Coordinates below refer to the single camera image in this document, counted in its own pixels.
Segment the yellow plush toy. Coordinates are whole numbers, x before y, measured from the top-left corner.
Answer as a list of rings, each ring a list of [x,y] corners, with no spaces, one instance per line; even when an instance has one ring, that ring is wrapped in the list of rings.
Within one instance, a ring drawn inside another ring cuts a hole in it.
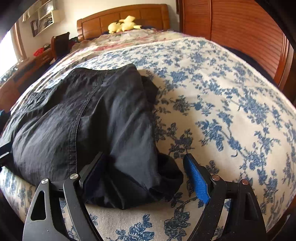
[[[111,23],[108,26],[108,32],[110,34],[131,31],[131,30],[139,30],[142,25],[137,25],[135,22],[134,16],[127,16],[125,19],[121,19],[118,22]]]

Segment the pink floral quilt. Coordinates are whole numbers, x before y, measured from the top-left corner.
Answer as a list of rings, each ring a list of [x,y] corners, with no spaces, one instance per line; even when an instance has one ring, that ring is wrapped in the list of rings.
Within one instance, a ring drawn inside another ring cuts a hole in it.
[[[160,31],[157,29],[140,29],[114,34],[101,35],[93,40],[84,40],[75,44],[69,56],[83,57],[89,54],[99,54],[102,51],[121,49],[129,46],[142,45],[159,41],[173,40],[186,37],[185,34],[174,30]]]

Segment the wooden chair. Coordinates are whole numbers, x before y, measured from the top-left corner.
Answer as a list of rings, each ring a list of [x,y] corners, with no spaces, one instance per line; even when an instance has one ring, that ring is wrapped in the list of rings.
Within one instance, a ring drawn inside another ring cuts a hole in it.
[[[69,52],[69,36],[70,33],[67,32],[62,35],[52,37],[51,50],[55,60],[58,60]]]

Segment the blue floral bed sheet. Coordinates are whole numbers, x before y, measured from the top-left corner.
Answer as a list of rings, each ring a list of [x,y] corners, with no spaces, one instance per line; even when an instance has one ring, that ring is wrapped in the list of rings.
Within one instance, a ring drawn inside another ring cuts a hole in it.
[[[225,181],[246,179],[270,231],[295,197],[295,107],[254,68],[218,44],[183,37],[61,60],[21,95],[52,87],[74,68],[133,63],[160,93],[153,110],[158,149],[183,170],[192,153]],[[187,240],[204,209],[188,178],[171,201],[120,211],[88,205],[104,240]]]

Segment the wooden louvered wardrobe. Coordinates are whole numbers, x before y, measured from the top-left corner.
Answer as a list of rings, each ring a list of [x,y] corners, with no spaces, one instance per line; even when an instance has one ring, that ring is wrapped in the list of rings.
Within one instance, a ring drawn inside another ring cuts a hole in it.
[[[287,92],[294,51],[272,17],[256,1],[177,1],[180,31],[221,45]]]

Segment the white wall shelf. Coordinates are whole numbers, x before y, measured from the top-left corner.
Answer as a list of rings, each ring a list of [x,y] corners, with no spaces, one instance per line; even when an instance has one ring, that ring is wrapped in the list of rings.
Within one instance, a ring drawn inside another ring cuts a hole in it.
[[[57,1],[36,1],[23,13],[22,22],[29,23],[32,36],[36,37],[53,24],[60,22]]]

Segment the dark navy jacket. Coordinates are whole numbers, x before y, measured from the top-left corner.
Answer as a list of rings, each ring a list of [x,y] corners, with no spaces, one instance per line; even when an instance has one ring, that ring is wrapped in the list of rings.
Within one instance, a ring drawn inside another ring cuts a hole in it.
[[[52,88],[32,93],[1,136],[8,168],[30,184],[62,181],[102,152],[84,201],[128,209],[171,199],[183,183],[174,159],[160,153],[152,109],[158,88],[133,64],[73,69]]]

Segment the wooden desk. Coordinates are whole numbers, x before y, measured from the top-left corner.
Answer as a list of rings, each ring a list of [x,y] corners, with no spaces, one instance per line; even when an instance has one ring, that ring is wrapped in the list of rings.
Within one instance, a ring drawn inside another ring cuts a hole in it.
[[[24,63],[1,86],[1,110],[8,112],[25,90],[47,71],[53,59],[49,48],[40,56]]]

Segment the red basket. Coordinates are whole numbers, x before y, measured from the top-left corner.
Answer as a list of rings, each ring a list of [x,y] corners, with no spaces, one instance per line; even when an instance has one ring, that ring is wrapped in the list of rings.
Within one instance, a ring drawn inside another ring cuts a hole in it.
[[[45,48],[42,47],[42,48],[39,48],[37,49],[37,51],[33,54],[35,57],[38,57],[38,56],[41,56],[41,54],[43,54],[45,51]]]

